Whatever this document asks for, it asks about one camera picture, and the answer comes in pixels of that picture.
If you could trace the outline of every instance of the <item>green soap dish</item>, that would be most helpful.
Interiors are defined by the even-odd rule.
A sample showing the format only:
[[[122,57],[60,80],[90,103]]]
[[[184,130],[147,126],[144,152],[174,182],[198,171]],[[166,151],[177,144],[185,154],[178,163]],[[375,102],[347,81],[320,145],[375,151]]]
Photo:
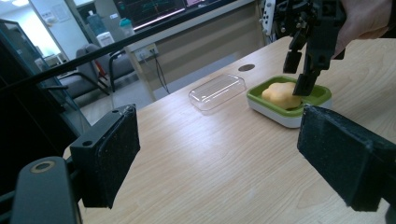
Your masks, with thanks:
[[[288,128],[299,128],[305,104],[317,105],[325,108],[332,106],[332,93],[326,87],[315,85],[309,96],[303,96],[302,103],[293,109],[283,109],[269,101],[262,99],[262,92],[275,82],[296,82],[292,77],[277,76],[272,77],[262,84],[247,91],[247,101],[249,106],[264,114],[266,117],[282,124]]]

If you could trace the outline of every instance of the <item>round hole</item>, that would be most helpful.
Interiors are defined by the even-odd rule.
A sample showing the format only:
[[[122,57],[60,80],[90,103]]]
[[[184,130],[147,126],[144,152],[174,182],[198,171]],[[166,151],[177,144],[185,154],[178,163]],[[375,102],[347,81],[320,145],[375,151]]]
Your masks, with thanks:
[[[250,64],[245,64],[245,65],[239,67],[239,68],[238,68],[238,71],[239,71],[239,72],[246,72],[246,71],[248,71],[248,70],[253,69],[255,66],[256,66],[256,65],[254,65],[254,64],[252,64],[252,63],[250,63]]]
[[[84,146],[84,147],[88,147],[88,146],[90,146],[92,144],[92,141],[86,141],[86,142],[83,142],[82,143],[82,145]]]
[[[39,174],[50,170],[55,165],[55,161],[42,161],[30,169],[32,173]]]

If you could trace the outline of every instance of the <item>office chair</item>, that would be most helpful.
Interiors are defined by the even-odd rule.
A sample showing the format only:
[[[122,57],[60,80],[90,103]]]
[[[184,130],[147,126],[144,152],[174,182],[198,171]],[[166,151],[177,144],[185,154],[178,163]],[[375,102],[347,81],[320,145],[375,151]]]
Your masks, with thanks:
[[[83,48],[77,50],[76,58],[87,53],[88,51],[84,46]],[[79,65],[75,72],[59,78],[59,81],[63,86],[67,87],[66,91],[73,99],[97,89],[102,91],[104,94],[109,95],[109,93],[106,91],[107,85],[99,78],[94,62]]]
[[[98,50],[99,47],[94,44],[88,44],[86,50],[91,53]],[[134,68],[125,50],[119,50],[113,54],[105,54],[96,60],[108,72],[110,85],[113,92],[116,91],[114,81],[120,77],[132,74]]]

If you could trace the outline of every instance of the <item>human hand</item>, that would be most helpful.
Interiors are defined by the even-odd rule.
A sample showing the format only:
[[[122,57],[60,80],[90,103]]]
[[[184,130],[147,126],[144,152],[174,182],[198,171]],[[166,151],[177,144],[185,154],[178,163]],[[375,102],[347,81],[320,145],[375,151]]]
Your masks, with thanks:
[[[341,0],[346,22],[338,33],[334,56],[355,39],[375,39],[388,30],[392,0]]]

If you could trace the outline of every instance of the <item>wooden table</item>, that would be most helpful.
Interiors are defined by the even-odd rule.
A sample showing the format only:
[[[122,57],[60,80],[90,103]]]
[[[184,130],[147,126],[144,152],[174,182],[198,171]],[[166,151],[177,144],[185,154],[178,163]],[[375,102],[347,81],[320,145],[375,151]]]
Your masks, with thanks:
[[[191,105],[189,92],[222,74],[242,77],[247,89],[282,75],[289,42],[278,40],[138,111],[141,151],[113,209],[81,208],[84,223],[385,223],[385,201],[375,213],[346,207],[299,153],[299,130],[250,109],[246,92],[209,115]],[[332,91],[332,110],[392,142],[395,52],[396,40],[354,41],[317,80]],[[254,69],[238,71],[250,63]]]

